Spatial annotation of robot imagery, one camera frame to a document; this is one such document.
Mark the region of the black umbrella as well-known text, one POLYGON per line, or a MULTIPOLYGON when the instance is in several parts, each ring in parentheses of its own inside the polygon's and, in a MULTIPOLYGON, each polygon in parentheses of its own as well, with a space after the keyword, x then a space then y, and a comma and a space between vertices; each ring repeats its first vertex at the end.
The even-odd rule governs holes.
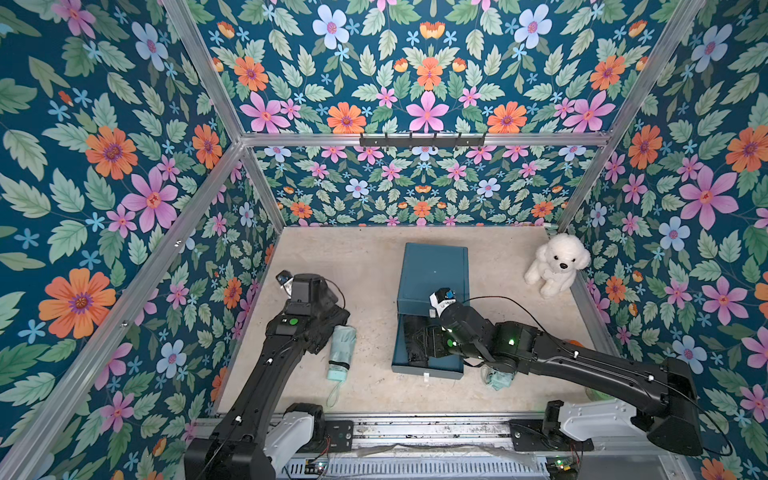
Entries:
POLYGON ((429 360, 420 345, 419 334, 428 326, 437 326, 430 323, 429 318, 422 316, 405 315, 402 317, 404 339, 408 363, 410 366, 427 368, 429 360))

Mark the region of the mint green umbrella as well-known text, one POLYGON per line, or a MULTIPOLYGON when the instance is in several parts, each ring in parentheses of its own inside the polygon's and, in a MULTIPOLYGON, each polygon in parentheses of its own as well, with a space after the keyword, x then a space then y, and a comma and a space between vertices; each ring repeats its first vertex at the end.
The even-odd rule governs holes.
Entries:
POLYGON ((335 383, 326 406, 333 408, 339 397, 341 386, 347 381, 357 342, 357 330, 351 326, 336 326, 331 336, 328 358, 327 379, 335 383))
POLYGON ((486 386, 495 391, 509 388, 515 378, 515 373, 502 372, 494 368, 485 368, 482 374, 486 386))

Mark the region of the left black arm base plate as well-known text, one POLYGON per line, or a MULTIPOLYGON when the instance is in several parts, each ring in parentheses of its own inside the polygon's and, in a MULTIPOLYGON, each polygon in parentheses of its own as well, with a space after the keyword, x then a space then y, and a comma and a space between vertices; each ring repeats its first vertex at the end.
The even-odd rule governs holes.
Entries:
POLYGON ((321 405, 310 403, 294 403, 284 416, 289 413, 308 414, 314 420, 312 436, 299 453, 348 452, 352 449, 355 427, 352 420, 329 420, 321 405))

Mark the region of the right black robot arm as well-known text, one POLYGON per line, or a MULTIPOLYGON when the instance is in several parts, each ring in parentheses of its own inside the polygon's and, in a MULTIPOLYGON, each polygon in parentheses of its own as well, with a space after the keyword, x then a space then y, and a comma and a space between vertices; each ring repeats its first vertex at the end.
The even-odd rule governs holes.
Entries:
POLYGON ((500 372, 579 384, 635 407, 630 424, 655 446, 685 456, 704 452, 693 372, 686 362, 669 358, 656 365, 607 355, 535 326, 494 324, 454 300, 442 302, 437 312, 436 325, 427 323, 411 334, 425 356, 478 358, 500 372))

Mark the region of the teal plastic drawer cabinet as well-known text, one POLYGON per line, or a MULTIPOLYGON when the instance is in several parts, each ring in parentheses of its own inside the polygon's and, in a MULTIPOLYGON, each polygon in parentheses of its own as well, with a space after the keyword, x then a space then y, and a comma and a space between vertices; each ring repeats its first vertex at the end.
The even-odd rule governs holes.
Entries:
POLYGON ((462 302, 470 297, 468 249, 409 242, 397 294, 398 329, 391 370, 398 374, 459 380, 463 360, 456 355, 437 358, 426 352, 423 338, 439 325, 429 297, 448 287, 462 302))

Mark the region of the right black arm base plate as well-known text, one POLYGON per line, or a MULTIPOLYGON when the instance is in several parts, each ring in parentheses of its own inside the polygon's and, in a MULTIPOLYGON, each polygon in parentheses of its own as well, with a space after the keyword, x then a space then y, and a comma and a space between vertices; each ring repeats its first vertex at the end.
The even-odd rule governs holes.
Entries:
POLYGON ((560 429, 558 420, 565 403, 552 400, 546 405, 542 419, 511 419, 510 436, 517 452, 570 452, 594 450, 591 439, 575 440, 560 429))

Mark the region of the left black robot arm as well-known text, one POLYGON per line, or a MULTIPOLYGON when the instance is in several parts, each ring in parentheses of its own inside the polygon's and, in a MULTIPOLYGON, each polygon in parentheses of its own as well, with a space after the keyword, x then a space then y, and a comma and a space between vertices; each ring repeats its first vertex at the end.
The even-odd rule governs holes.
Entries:
POLYGON ((208 437, 189 445, 186 479, 275 479, 300 449, 320 438, 320 406, 299 405, 276 427, 270 422, 301 359, 323 350, 350 312, 321 275, 284 270, 277 280, 288 299, 267 324, 256 365, 232 407, 208 437))

